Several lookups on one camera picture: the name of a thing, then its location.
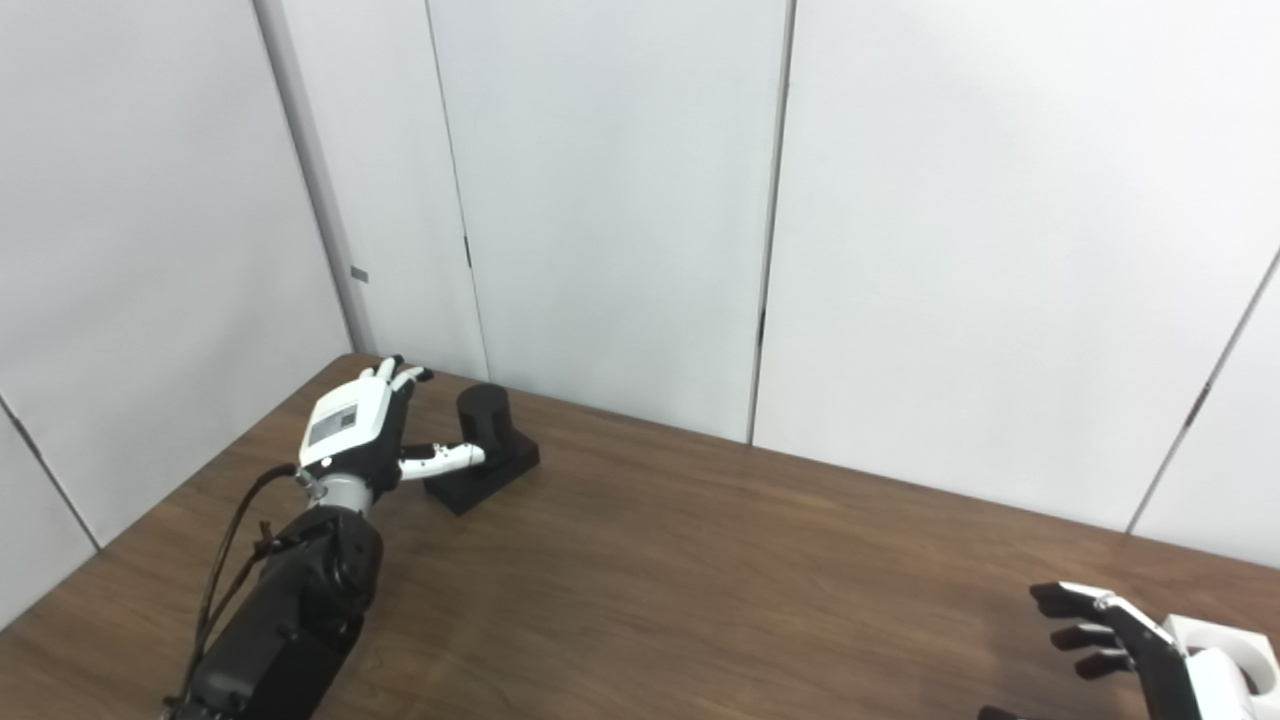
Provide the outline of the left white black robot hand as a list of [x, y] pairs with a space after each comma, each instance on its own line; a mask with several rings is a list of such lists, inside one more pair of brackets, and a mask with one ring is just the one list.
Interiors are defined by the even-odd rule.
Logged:
[[367, 366], [314, 406], [300, 446], [298, 478], [312, 505], [364, 507], [403, 480], [479, 468], [497, 456], [474, 442], [430, 445], [428, 456], [403, 446], [410, 401], [434, 372], [401, 369], [399, 355]]

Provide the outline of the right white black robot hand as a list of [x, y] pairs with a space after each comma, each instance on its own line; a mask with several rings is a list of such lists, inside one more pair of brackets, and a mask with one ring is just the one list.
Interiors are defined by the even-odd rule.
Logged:
[[1119, 593], [1074, 582], [1029, 589], [1041, 615], [1071, 619], [1052, 647], [1084, 650], [1075, 674], [1137, 676], [1151, 719], [1275, 719], [1277, 652], [1258, 632], [1170, 614], [1161, 623]]

